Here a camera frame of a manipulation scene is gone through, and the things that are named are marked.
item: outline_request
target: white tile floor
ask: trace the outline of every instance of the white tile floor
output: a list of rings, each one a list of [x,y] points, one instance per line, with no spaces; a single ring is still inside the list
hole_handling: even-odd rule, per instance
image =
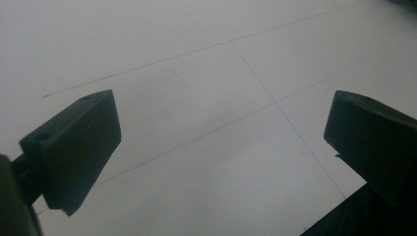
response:
[[[113,89],[123,141],[52,235],[299,235],[364,181],[335,90],[417,118],[417,14],[388,0],[3,1],[0,151]]]

